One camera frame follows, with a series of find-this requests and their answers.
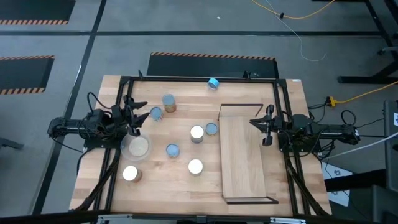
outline glass bowl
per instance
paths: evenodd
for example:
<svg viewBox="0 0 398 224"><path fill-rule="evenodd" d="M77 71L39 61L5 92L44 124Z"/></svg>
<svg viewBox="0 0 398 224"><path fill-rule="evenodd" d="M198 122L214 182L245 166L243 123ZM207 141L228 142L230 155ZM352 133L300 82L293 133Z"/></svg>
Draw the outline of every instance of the glass bowl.
<svg viewBox="0 0 398 224"><path fill-rule="evenodd" d="M143 161L152 150L152 141L145 134L140 136L125 135L120 143L120 150L124 158L133 161Z"/></svg>

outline cylindrical can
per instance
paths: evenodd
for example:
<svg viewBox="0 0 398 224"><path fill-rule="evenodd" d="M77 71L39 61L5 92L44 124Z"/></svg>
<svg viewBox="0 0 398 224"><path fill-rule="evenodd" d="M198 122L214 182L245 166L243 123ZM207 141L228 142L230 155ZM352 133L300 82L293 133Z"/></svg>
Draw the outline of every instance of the cylindrical can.
<svg viewBox="0 0 398 224"><path fill-rule="evenodd" d="M152 109L150 109L150 116L155 120L155 121L161 121L163 119L163 111L162 108L156 106Z"/></svg>
<svg viewBox="0 0 398 224"><path fill-rule="evenodd" d="M126 181L138 182L141 180L142 172L135 166L127 166L123 171L123 178Z"/></svg>
<svg viewBox="0 0 398 224"><path fill-rule="evenodd" d="M191 128L191 141L197 144L201 143L203 141L204 133L205 131L203 130L203 127L195 125Z"/></svg>
<svg viewBox="0 0 398 224"><path fill-rule="evenodd" d="M166 153L169 157L176 158L176 157L178 157L178 155L180 155L180 149L178 148L178 145L176 145L176 144L169 144L166 147Z"/></svg>
<svg viewBox="0 0 398 224"><path fill-rule="evenodd" d="M208 123L208 124L206 125L206 134L207 134L207 135L213 136L213 135L215 135L215 134L217 133L217 131L218 131L217 124L215 124L215 123Z"/></svg>
<svg viewBox="0 0 398 224"><path fill-rule="evenodd" d="M192 159L188 164L191 175L199 176L203 171L203 163L199 159Z"/></svg>
<svg viewBox="0 0 398 224"><path fill-rule="evenodd" d="M171 94L164 95L162 98L162 102L164 105L164 110L166 110L166 112L168 113L173 113L177 109L174 96Z"/></svg>
<svg viewBox="0 0 398 224"><path fill-rule="evenodd" d="M210 78L209 81L207 82L207 85L212 89L212 90L216 90L218 88L219 85L219 81L215 78Z"/></svg>

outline concrete floor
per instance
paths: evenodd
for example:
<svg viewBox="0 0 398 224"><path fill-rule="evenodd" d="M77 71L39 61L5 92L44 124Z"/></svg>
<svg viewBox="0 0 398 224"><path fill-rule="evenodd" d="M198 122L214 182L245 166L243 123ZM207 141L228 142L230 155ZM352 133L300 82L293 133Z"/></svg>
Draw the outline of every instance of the concrete floor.
<svg viewBox="0 0 398 224"><path fill-rule="evenodd" d="M275 9L292 16L305 15L325 2L270 0ZM389 32L397 30L381 1L371 1ZM77 0L70 23L65 26L0 26L1 30L91 30L99 0ZM285 20L296 31L375 31L377 27L363 3L336 2L310 19ZM251 30L288 31L272 14L250 0L113 0L108 1L100 31L153 30ZM90 55L72 118L82 119L88 111L86 93L98 93L103 75L146 73L151 52L187 52L275 57L281 78L303 80L308 105L324 102L328 95L347 99L379 85L340 85L339 75L372 75L392 61L389 54L376 52L385 46L379 37L296 37L254 36L124 36L97 37ZM25 144L23 150L0 150L0 217L31 212L53 142L46 135L51 119L61 116L66 107L88 37L2 37L0 57L55 55L47 89L37 95L0 96L0 136ZM361 125L382 117L382 102L396 100L397 87L377 92L337 108L326 109L323 123L340 123L340 113L349 109ZM314 111L319 118L321 110ZM366 126L360 134L383 135L382 122ZM361 145L376 139L364 138ZM67 136L65 144L78 149L83 141ZM338 144L335 153L354 148ZM76 178L79 154L63 148L47 195L43 212L68 210ZM353 172L384 167L383 146L331 159L331 164ZM353 200L368 210L364 194L353 192ZM333 206L339 217L359 218L352 207Z"/></svg>

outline black and orange striped mat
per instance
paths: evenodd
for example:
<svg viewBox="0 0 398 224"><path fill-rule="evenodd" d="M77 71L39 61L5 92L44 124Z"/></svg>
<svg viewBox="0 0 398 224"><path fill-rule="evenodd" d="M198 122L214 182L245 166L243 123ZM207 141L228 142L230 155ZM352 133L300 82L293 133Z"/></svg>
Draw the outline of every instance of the black and orange striped mat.
<svg viewBox="0 0 398 224"><path fill-rule="evenodd" d="M275 58L215 54L152 52L147 75L182 77L279 78Z"/></svg>
<svg viewBox="0 0 398 224"><path fill-rule="evenodd" d="M0 95L44 92L53 55L0 57Z"/></svg>
<svg viewBox="0 0 398 224"><path fill-rule="evenodd" d="M0 25L65 25L75 0L0 0Z"/></svg>

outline wooden tabletop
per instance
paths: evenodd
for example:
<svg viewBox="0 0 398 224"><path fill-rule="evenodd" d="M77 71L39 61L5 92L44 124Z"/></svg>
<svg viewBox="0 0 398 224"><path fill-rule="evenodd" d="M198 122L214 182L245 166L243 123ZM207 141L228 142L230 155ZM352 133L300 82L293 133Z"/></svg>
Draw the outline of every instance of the wooden tabletop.
<svg viewBox="0 0 398 224"><path fill-rule="evenodd" d="M120 76L106 75L103 78L98 98L106 106L114 104ZM287 80L293 114L308 115L307 103L300 80ZM135 101L147 101L148 105L137 114L148 112L152 107L162 106L162 96L173 94L177 111L166 113L157 123L151 117L145 121L141 132L150 137L152 152L146 161L139 164L121 157L113 193L111 212L114 213L168 213L207 215L259 215L291 216L289 188L282 153L277 136L269 147L261 147L264 179L267 196L279 201L277 205L227 205L222 196L220 136L206 136L202 143L190 140L189 130L194 125L205 127L217 123L222 103L275 104L271 84L267 83L221 83L218 90L208 90L201 82L134 82L132 97ZM258 116L265 115L265 108ZM165 148L178 144L180 155L170 159ZM94 149L81 160L80 171L70 208L79 206L93 190L100 176L104 149ZM204 170L194 177L187 169L191 159L200 159ZM143 173L138 183L126 182L122 171L129 165L137 166ZM305 183L315 200L331 213L322 170L319 161L312 155L302 157ZM100 208L104 207L108 186L105 186ZM298 208L303 212L299 189L296 187Z"/></svg>

